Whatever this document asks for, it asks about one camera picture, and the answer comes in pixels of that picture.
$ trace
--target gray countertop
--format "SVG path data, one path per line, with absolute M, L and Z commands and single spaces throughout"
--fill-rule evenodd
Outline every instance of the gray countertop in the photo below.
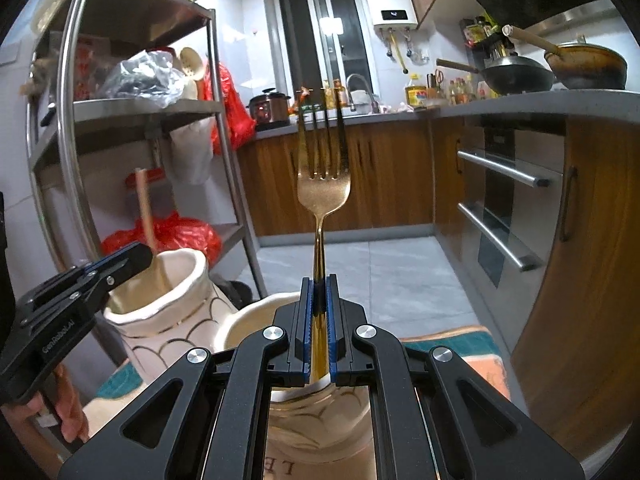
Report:
M 640 124 L 640 93 L 620 90 L 554 90 L 508 95 L 496 99 L 474 101 L 466 105 L 434 108 L 418 113 L 348 116 L 344 118 L 344 123 L 346 125 L 367 124 L 500 114 L 550 114 L 614 119 Z M 335 126 L 335 119 L 329 120 L 329 124 Z M 258 132 L 255 140 L 292 134 L 296 130 L 295 124 L 265 130 Z

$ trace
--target red plastic bag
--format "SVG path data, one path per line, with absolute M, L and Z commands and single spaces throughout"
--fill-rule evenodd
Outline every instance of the red plastic bag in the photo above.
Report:
M 207 257 L 209 267 L 220 256 L 222 240 L 206 222 L 195 218 L 186 218 L 174 211 L 167 218 L 154 218 L 154 234 L 158 242 L 158 251 L 173 251 L 190 248 L 202 251 Z M 145 233 L 140 219 L 129 231 L 116 231 L 102 241 L 102 250 L 111 254 L 132 242 L 146 243 Z
M 222 95 L 225 98 L 226 121 L 229 125 L 231 149 L 237 150 L 255 135 L 255 120 L 251 118 L 242 104 L 229 70 L 222 63 L 219 63 L 218 66 L 220 67 L 220 86 L 222 86 Z M 204 76 L 204 98 L 210 100 L 212 96 L 211 75 L 207 66 Z M 213 152 L 216 155 L 220 155 L 222 153 L 220 151 L 220 139 L 218 138 L 218 128 L 215 123 L 211 129 L 211 142 L 213 143 Z

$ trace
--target white window frame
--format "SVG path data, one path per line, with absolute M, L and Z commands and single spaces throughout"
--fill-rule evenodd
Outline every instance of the white window frame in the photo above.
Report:
M 278 36 L 280 37 L 280 45 L 282 46 L 282 61 L 284 68 L 284 76 L 287 84 L 287 92 L 291 96 L 295 96 L 295 89 L 293 88 L 293 82 L 291 77 L 291 68 L 289 64 L 289 52 L 287 50 L 287 40 L 284 34 L 284 24 L 282 22 L 282 9 L 280 7 L 280 0 L 273 0 L 276 10 L 276 21 L 278 25 Z M 364 40 L 365 54 L 367 56 L 367 64 L 369 65 L 369 75 L 371 77 L 372 92 L 380 95 L 380 86 L 378 83 L 378 72 L 376 71 L 376 65 L 373 57 L 373 50 L 371 47 L 371 38 L 369 33 L 369 22 L 367 21 L 366 14 L 364 12 L 364 6 L 362 0 L 354 0 L 356 4 L 356 11 L 360 20 L 360 30 L 362 31 L 362 38 Z M 322 80 L 328 79 L 326 70 L 326 62 L 324 57 L 324 51 L 322 49 L 322 37 L 319 27 L 318 15 L 316 13 L 316 6 L 314 0 L 306 0 L 309 7 L 309 13 L 311 16 L 311 26 L 314 32 L 314 40 L 316 42 L 316 56 L 318 56 L 318 65 L 320 67 L 320 77 Z M 334 17 L 334 10 L 331 4 L 331 0 L 325 0 L 327 11 L 331 18 Z M 342 55 L 339 52 L 340 41 L 337 34 L 333 34 L 334 48 L 336 49 L 336 59 L 338 63 L 338 71 L 340 73 L 340 80 L 343 84 L 346 83 L 346 73 L 344 71 L 344 63 L 342 61 Z

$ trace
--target human hand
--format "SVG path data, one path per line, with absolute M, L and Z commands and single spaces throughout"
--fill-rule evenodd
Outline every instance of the human hand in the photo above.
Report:
M 82 411 L 78 391 L 74 388 L 64 365 L 59 364 L 53 371 L 58 386 L 56 413 L 62 420 L 60 431 L 67 442 L 80 438 L 83 442 L 89 439 L 89 423 Z M 11 404 L 2 407 L 2 412 L 10 422 L 23 422 L 44 408 L 42 395 L 36 393 L 25 405 Z

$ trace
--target window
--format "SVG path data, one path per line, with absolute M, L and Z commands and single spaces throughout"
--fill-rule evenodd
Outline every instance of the window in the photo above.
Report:
M 353 73 L 374 89 L 357 0 L 276 0 L 276 12 L 290 95 L 334 79 L 346 85 Z M 350 87 L 365 89 L 359 78 Z M 319 102 L 318 93 L 312 97 Z

